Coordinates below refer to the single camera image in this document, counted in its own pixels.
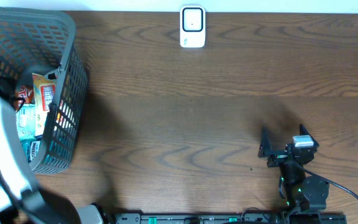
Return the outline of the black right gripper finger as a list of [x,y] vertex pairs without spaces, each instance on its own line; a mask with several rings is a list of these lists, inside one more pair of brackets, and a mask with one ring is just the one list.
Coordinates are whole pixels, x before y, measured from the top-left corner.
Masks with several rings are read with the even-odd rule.
[[262,128],[261,141],[258,151],[259,158],[267,158],[272,154],[272,147],[269,141],[269,135],[267,128]]
[[313,141],[313,147],[315,148],[319,148],[319,143],[317,142],[317,140],[309,133],[309,131],[305,128],[304,124],[300,124],[299,125],[299,129],[300,129],[300,135],[301,136],[306,136],[308,135],[311,140]]

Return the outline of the orange white snack bag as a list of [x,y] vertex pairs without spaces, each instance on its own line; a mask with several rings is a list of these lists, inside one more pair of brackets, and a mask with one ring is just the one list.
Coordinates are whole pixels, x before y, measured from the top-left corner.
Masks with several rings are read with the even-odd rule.
[[43,75],[32,74],[34,100],[35,100],[35,136],[41,136],[44,133],[45,123],[50,104],[55,94],[56,80],[48,79]]

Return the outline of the blue Listerine mouthwash bottle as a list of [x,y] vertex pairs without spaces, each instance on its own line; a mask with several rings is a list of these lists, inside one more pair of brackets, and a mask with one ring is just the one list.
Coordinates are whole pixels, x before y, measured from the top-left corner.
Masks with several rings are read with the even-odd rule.
[[24,139],[21,141],[21,146],[24,150],[24,154],[28,162],[31,162],[35,159],[39,152],[41,141],[36,139]]

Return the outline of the teal wet wipes pack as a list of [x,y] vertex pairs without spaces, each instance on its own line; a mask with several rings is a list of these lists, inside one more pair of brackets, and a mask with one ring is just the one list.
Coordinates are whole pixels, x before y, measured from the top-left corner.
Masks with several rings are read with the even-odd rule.
[[35,138],[34,104],[24,104],[16,113],[16,126],[20,140]]

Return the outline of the red TOP biscuit pack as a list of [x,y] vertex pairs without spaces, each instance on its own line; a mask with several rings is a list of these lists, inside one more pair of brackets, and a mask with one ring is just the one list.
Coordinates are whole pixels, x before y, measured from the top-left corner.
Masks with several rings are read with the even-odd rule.
[[31,104],[34,98],[34,89],[29,85],[21,85],[15,91],[14,107],[19,111],[24,105]]

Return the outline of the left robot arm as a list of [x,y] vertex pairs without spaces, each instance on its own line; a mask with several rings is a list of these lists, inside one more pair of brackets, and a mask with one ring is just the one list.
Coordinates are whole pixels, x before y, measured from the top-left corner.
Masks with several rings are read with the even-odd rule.
[[0,77],[0,223],[14,223],[20,212],[27,223],[104,223],[97,206],[75,208],[39,185],[18,137],[15,101],[14,81]]

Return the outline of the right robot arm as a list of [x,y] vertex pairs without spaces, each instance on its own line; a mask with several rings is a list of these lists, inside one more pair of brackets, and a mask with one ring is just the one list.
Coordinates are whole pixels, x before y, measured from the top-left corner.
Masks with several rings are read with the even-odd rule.
[[318,142],[304,125],[284,149],[275,150],[269,140],[267,128],[262,129],[259,158],[267,159],[267,167],[280,169],[279,192],[287,201],[284,208],[272,215],[272,223],[321,223],[320,212],[326,209],[329,184],[315,175],[306,176],[304,165],[314,159]]

